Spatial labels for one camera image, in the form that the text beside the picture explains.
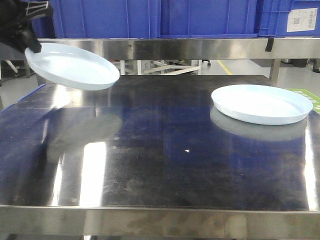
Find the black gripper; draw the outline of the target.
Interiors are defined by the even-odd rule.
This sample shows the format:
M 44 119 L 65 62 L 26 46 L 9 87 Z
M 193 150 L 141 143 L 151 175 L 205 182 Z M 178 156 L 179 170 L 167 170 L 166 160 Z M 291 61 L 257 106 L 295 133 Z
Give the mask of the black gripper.
M 33 53 L 40 53 L 42 45 L 32 26 L 35 15 L 28 13 L 30 5 L 25 0 L 0 2 L 0 42 L 19 52 L 29 48 Z

